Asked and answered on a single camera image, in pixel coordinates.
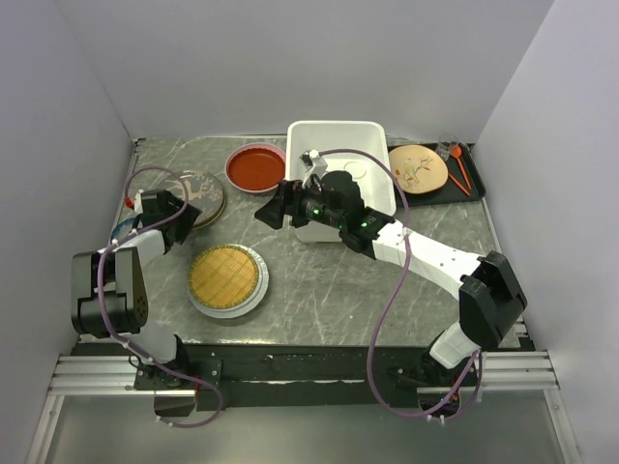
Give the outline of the grey deer pattern plate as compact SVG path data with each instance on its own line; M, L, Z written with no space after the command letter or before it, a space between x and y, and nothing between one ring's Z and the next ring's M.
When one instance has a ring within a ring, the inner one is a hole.
M172 175L167 176L157 185L157 189L168 190L183 199L183 186L186 187L190 205L201 211L193 224L193 229L205 227L216 221L226 205L226 194L221 181L214 174L200 170L184 170L178 177L179 179Z

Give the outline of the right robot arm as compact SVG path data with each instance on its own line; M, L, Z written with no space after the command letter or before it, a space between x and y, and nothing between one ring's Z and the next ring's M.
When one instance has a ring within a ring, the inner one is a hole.
M275 230L286 222L294 228L312 222L332 227L351 250L399 265L450 293L458 302L458 320L430 344L423 362L425 377L434 385L448 383L457 365L476 351L497 348L527 307L506 256L465 252L411 231L367 206L345 171L307 185L282 181L254 216Z

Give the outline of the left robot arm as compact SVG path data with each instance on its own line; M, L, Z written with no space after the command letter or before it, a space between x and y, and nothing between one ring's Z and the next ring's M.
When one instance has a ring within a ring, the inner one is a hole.
M117 342L145 375L178 389L191 379L192 364L181 338L149 319L143 267L182 244L201 211L166 189L141 191L133 205L137 214L124 236L72 258L72 325Z

